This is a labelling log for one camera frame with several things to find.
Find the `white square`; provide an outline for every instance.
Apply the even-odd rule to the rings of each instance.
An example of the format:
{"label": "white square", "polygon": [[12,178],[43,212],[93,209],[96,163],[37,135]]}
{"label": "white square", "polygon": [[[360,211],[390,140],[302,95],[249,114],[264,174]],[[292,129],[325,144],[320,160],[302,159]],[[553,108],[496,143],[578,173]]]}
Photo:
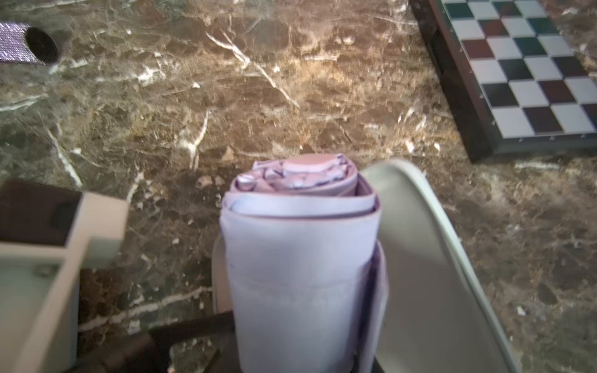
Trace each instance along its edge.
{"label": "white square", "polygon": [[511,37],[535,36],[535,30],[531,28],[524,18],[504,18],[501,20]]}
{"label": "white square", "polygon": [[524,62],[537,81],[562,79],[562,73],[549,57],[526,57]]}
{"label": "white square", "polygon": [[496,8],[490,2],[470,2],[468,4],[476,20],[497,20],[500,18]]}
{"label": "white square", "polygon": [[505,36],[499,38],[487,38],[487,43],[489,44],[493,55],[496,58],[520,58],[522,54],[514,40]]}
{"label": "white square", "polygon": [[496,60],[474,60],[470,66],[479,83],[505,83],[508,81]]}
{"label": "white square", "polygon": [[522,15],[526,18],[533,17],[547,17],[547,13],[543,10],[541,4],[537,1],[515,1],[516,7],[521,11]]}
{"label": "white square", "polygon": [[597,87],[591,78],[568,78],[564,82],[579,104],[597,103]]}
{"label": "white square", "polygon": [[476,20],[452,21],[452,27],[460,40],[485,38],[483,30]]}
{"label": "white square", "polygon": [[520,107],[549,106],[543,90],[535,81],[509,82]]}
{"label": "white square", "polygon": [[535,131],[520,107],[491,109],[503,138],[531,137]]}
{"label": "white square", "polygon": [[573,52],[560,35],[538,36],[539,43],[545,49],[548,56],[573,56]]}
{"label": "white square", "polygon": [[579,105],[552,105],[552,111],[566,134],[595,132],[595,127]]}

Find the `rolled lavender fabric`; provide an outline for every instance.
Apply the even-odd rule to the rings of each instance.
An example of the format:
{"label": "rolled lavender fabric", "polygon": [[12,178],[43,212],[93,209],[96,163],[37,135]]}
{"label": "rolled lavender fabric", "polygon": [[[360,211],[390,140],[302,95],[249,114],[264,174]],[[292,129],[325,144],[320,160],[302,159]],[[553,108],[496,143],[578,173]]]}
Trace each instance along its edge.
{"label": "rolled lavender fabric", "polygon": [[343,155],[256,162],[233,180],[220,226],[244,373],[348,373],[359,346],[370,371],[387,300],[371,286],[385,278],[380,215]]}

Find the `brown marble surface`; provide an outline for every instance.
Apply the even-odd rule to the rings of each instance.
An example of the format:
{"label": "brown marble surface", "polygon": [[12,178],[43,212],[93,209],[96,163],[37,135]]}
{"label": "brown marble surface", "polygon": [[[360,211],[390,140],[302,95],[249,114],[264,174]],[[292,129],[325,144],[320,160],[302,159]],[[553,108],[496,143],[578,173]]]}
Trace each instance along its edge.
{"label": "brown marble surface", "polygon": [[[546,1],[594,76],[597,5]],[[0,66],[0,181],[131,198],[112,267],[82,272],[80,353],[211,312],[220,198],[240,170],[343,152],[426,172],[522,371],[597,371],[597,158],[471,165],[404,0],[27,0],[0,14],[64,51],[57,66]],[[177,346],[176,371],[213,353]]]}

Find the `sparkly glitter object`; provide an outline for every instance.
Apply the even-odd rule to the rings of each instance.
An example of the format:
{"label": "sparkly glitter object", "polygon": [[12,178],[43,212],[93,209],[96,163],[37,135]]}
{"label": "sparkly glitter object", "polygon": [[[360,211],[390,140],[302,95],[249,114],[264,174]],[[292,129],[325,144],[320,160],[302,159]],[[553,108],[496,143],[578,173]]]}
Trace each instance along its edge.
{"label": "sparkly glitter object", "polygon": [[0,62],[51,64],[58,48],[48,34],[26,23],[0,22]]}

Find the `dark square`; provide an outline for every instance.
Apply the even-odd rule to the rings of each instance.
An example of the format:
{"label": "dark square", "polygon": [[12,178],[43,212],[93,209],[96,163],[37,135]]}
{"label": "dark square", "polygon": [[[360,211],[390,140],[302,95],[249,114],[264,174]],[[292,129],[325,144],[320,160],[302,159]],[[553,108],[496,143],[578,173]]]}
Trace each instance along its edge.
{"label": "dark square", "polygon": [[520,81],[533,78],[533,75],[528,70],[524,60],[499,60],[498,62],[509,81]]}
{"label": "dark square", "polygon": [[464,49],[466,50],[466,53],[469,55],[470,59],[493,58],[493,52],[491,51],[491,48],[485,39],[464,40],[462,45],[464,45]]}
{"label": "dark square", "polygon": [[512,1],[498,1],[493,3],[500,17],[521,16],[521,11],[518,10],[516,4]]}
{"label": "dark square", "polygon": [[523,110],[536,133],[562,132],[562,127],[549,106],[525,107]]}
{"label": "dark square", "polygon": [[508,36],[508,30],[500,20],[482,20],[479,25],[485,36]]}
{"label": "dark square", "polygon": [[483,90],[492,107],[518,106],[508,83],[483,84]]}
{"label": "dark square", "polygon": [[545,50],[537,38],[514,38],[523,56],[545,56]]}
{"label": "dark square", "polygon": [[588,104],[588,105],[581,105],[584,109],[584,112],[587,113],[587,116],[593,122],[593,127],[597,129],[597,104]]}
{"label": "dark square", "polygon": [[548,33],[559,33],[556,26],[547,17],[543,18],[528,18],[527,21],[538,35],[545,35]]}
{"label": "dark square", "polygon": [[574,56],[568,57],[554,57],[553,61],[558,65],[558,69],[562,72],[565,78],[569,76],[587,76],[583,65],[578,62]]}
{"label": "dark square", "polygon": [[474,18],[473,12],[470,11],[469,4],[465,2],[455,2],[444,5],[450,14],[450,17],[453,19]]}
{"label": "dark square", "polygon": [[576,102],[564,81],[543,81],[539,82],[539,85],[552,104]]}

